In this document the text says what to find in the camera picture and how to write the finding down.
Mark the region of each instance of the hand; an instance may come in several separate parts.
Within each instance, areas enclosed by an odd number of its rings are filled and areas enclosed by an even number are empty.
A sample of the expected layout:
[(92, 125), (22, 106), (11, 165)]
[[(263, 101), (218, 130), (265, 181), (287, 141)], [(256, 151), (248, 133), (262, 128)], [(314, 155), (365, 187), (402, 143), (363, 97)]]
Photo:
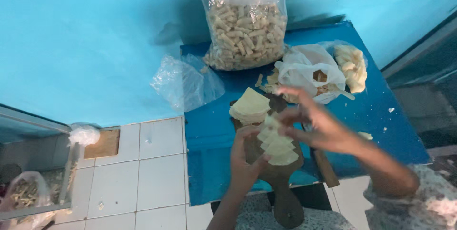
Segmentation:
[(230, 155), (230, 168), (232, 171), (232, 179), (230, 188), (245, 195), (254, 185), (261, 171), (267, 166), (269, 156), (260, 156), (254, 164), (250, 165), (246, 162), (246, 154), (244, 153), (244, 140), (252, 135), (258, 135), (260, 129), (249, 125), (236, 131), (235, 140), (233, 141), (232, 153)]
[[(294, 140), (302, 141), (307, 145), (336, 153), (357, 155), (371, 142), (343, 126), (334, 119), (327, 110), (318, 105), (305, 90), (295, 87), (280, 87), (277, 94), (287, 93), (295, 95), (300, 100), (300, 105), (287, 108), (278, 115), (278, 120), (284, 124), (279, 129), (279, 134), (289, 136)], [(304, 132), (293, 127), (294, 122), (304, 125), (311, 123), (312, 132)]]

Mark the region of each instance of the sleeve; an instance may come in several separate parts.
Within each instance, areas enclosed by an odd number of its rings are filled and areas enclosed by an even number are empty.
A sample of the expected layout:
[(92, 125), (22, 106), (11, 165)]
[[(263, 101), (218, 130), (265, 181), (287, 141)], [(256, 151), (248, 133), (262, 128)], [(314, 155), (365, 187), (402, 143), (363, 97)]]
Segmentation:
[(457, 221), (457, 188), (427, 166), (410, 166), (420, 179), (414, 197), (378, 197), (372, 183), (364, 192), (373, 204), (367, 210), (370, 229), (454, 229)]

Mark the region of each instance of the cutting board handle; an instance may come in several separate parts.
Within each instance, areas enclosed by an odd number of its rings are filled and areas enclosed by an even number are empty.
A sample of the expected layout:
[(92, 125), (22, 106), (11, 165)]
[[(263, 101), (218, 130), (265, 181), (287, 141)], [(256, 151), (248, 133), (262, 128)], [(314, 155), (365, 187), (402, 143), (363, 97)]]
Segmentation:
[(275, 191), (275, 219), (286, 228), (295, 228), (304, 220), (303, 207), (289, 188), (289, 179), (281, 177), (271, 186)]

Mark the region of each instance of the knife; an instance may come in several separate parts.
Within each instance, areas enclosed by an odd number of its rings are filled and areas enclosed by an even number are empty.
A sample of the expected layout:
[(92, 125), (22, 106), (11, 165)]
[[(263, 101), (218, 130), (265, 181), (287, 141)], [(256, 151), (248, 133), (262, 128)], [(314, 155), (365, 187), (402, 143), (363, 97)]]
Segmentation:
[[(302, 129), (305, 132), (309, 132), (312, 130), (311, 125), (305, 127), (303, 125), (303, 123), (300, 123), (300, 124), (302, 126)], [(328, 161), (327, 156), (325, 156), (324, 151), (310, 147), (309, 152), (310, 152), (311, 158), (314, 160), (317, 167), (319, 168), (320, 174), (323, 178), (323, 181), (327, 184), (327, 187), (332, 188), (335, 186), (339, 186), (340, 181), (336, 177), (336, 174), (333, 171), (332, 165)]]

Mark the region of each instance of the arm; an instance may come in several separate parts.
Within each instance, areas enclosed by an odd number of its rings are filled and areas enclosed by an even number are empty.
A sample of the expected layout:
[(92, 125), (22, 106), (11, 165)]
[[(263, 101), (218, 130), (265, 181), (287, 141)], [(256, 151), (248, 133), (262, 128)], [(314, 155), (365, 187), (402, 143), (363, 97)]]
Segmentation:
[[(376, 194), (383, 197), (402, 198), (414, 195), (419, 187), (417, 175), (398, 163), (390, 155), (353, 133), (334, 119), (325, 108), (316, 104), (305, 90), (281, 87), (278, 93), (298, 96), (300, 106), (288, 108), (279, 114), (279, 120), (286, 126), (280, 134), (292, 137), (317, 149), (355, 156), (369, 173)], [(294, 122), (313, 125), (312, 132), (293, 128)]]
[(270, 159), (268, 156), (260, 156), (252, 165), (246, 162), (244, 139), (257, 135), (259, 132), (259, 128), (252, 125), (240, 128), (236, 132), (230, 155), (230, 170), (232, 174), (230, 186), (207, 230), (235, 229), (239, 206)]
[(353, 154), (370, 175), (374, 192), (381, 197), (413, 196), (419, 178), (409, 168), (369, 142)]
[(237, 191), (229, 187), (227, 193), (221, 200), (221, 203), (208, 225), (207, 230), (232, 230), (236, 226), (239, 206), (244, 200), (246, 193)]

